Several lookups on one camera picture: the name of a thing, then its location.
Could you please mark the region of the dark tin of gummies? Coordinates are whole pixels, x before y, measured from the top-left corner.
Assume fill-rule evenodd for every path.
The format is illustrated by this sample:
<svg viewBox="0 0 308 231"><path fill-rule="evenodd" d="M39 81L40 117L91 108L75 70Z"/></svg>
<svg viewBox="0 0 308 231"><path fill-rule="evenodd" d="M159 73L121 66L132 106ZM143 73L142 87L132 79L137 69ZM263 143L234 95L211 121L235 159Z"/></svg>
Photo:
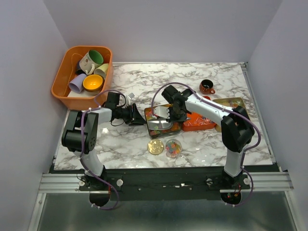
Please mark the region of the dark tin of gummies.
<svg viewBox="0 0 308 231"><path fill-rule="evenodd" d="M145 115L146 122L149 120L166 120L164 118L154 116L152 114L150 107L144 109L144 115ZM148 129L148 133L151 139L158 139L160 137L178 134L181 132L181 129L182 129L182 124L178 122L174 122L173 126L168 130L149 130Z"/></svg>

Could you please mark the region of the silver metal scoop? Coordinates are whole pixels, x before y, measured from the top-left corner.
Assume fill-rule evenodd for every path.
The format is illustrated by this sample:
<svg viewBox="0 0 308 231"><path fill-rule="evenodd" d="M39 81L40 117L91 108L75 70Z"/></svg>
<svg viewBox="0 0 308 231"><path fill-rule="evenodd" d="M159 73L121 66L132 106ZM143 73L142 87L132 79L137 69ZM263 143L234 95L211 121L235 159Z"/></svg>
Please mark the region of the silver metal scoop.
<svg viewBox="0 0 308 231"><path fill-rule="evenodd" d="M149 130L168 130L173 126L173 123L166 120L149 120L147 126Z"/></svg>

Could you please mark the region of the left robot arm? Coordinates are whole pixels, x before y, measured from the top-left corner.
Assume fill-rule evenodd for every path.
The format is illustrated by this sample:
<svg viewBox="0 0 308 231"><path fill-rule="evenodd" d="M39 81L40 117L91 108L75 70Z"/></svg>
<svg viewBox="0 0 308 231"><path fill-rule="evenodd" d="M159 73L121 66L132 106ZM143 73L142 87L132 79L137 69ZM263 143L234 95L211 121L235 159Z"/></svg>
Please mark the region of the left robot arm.
<svg viewBox="0 0 308 231"><path fill-rule="evenodd" d="M106 122L112 123L115 119L122 120L129 126L146 124L136 104L131 102L133 93L124 95L117 90L106 90L103 93L106 92L108 94L104 103L97 101L98 96L94 97L97 108L69 112L61 140L62 146L79 158L85 174L91 177L91 186L96 190L102 190L107 183L103 175L104 165L94 150L98 126Z"/></svg>

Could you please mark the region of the gold popsicle candy tin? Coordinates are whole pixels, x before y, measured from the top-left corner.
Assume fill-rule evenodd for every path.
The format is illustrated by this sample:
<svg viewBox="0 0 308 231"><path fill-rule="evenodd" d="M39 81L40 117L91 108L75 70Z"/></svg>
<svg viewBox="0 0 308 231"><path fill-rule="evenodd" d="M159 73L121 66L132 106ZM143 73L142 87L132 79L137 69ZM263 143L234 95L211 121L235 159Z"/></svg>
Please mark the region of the gold popsicle candy tin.
<svg viewBox="0 0 308 231"><path fill-rule="evenodd" d="M246 106L244 104L244 101L240 97L214 99L213 102L224 105L224 106L229 106L229 107L232 107L232 108L236 108L237 106L241 106L246 110Z"/></svg>

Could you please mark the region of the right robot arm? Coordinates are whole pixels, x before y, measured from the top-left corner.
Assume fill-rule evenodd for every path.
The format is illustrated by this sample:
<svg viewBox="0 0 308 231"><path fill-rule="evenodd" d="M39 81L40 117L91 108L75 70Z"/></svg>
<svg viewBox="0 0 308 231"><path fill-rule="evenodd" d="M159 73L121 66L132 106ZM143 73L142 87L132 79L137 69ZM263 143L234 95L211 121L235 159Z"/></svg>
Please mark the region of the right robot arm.
<svg viewBox="0 0 308 231"><path fill-rule="evenodd" d="M155 98L152 98L153 115L168 122L183 122L187 119L187 114L197 113L220 125L222 142L227 148L225 174L222 175L221 182L224 187L233 188L239 183L238 176L243 171L244 153L248 150L247 145L251 142L257 127L251 122L243 107L223 106L202 97L185 84L177 84L185 86L186 89L178 91L173 82L158 89L163 90L162 96L171 106L154 107Z"/></svg>

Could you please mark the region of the orange lollipop tin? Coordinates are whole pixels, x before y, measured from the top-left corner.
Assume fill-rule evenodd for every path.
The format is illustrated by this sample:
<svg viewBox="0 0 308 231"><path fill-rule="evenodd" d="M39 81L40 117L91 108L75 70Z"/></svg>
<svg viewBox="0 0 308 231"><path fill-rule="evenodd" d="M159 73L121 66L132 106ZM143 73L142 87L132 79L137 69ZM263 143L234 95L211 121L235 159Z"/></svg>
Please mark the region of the orange lollipop tin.
<svg viewBox="0 0 308 231"><path fill-rule="evenodd" d="M188 113L187 120L182 124L182 130L184 132L208 130L213 129L215 125L216 123L200 114Z"/></svg>

